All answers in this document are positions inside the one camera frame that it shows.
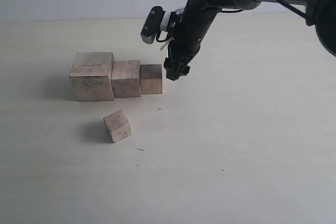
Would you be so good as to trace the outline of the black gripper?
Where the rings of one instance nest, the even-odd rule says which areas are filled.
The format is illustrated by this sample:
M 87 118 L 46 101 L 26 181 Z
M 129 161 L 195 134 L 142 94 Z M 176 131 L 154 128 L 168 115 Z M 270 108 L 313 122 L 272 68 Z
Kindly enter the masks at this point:
M 187 0 L 180 21 L 172 31 L 164 68 L 172 81 L 189 74 L 188 64 L 201 48 L 201 42 L 217 14 L 224 8 L 234 9 L 233 0 Z

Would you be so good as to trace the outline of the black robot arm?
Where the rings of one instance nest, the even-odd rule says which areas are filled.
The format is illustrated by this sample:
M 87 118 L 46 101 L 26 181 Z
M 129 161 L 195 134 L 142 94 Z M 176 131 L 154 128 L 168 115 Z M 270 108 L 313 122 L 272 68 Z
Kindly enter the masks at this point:
M 164 68 L 172 81 L 189 73 L 188 64 L 201 48 L 215 17 L 223 9 L 252 10 L 262 2 L 278 3 L 314 26 L 322 46 L 335 55 L 335 0 L 187 0 L 174 26 Z

